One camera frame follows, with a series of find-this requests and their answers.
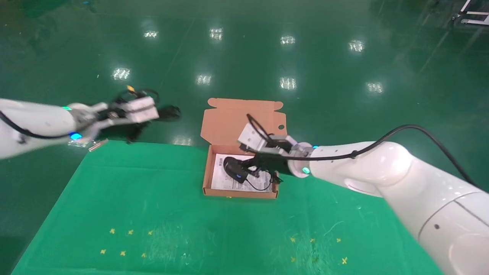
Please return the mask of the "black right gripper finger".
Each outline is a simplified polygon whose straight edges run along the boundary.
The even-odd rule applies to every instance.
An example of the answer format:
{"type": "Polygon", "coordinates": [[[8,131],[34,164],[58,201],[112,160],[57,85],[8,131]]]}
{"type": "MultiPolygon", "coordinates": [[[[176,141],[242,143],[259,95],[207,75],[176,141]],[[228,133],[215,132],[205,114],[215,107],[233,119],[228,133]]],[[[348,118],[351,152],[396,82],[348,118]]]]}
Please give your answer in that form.
{"type": "Polygon", "coordinates": [[[255,155],[252,158],[242,160],[241,167],[243,169],[250,169],[250,167],[255,167],[256,169],[264,169],[266,167],[265,157],[262,155],[255,155]]]}
{"type": "Polygon", "coordinates": [[[261,169],[258,167],[254,167],[249,170],[249,183],[250,184],[259,184],[259,183],[274,183],[280,184],[283,183],[283,179],[280,176],[280,173],[276,169],[261,169]]]}

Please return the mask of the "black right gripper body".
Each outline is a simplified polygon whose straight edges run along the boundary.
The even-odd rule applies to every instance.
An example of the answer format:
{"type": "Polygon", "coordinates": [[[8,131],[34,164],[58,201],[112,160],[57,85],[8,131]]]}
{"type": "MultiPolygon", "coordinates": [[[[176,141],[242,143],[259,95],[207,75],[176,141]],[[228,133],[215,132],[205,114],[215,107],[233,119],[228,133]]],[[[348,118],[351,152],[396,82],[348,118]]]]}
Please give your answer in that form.
{"type": "Polygon", "coordinates": [[[285,159],[282,155],[276,154],[265,154],[259,153],[256,155],[262,155],[266,160],[267,169],[276,169],[279,171],[280,175],[290,175],[292,176],[292,172],[288,167],[288,160],[285,159]]]}

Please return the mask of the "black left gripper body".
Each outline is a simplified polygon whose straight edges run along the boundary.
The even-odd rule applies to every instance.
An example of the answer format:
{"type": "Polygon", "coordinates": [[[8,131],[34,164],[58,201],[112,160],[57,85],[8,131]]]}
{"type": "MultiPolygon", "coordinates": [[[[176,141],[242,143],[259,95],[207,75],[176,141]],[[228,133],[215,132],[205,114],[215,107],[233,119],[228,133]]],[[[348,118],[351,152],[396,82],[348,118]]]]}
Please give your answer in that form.
{"type": "Polygon", "coordinates": [[[99,139],[126,139],[126,134],[131,129],[144,130],[144,123],[121,124],[105,128],[99,132],[99,139]]]}

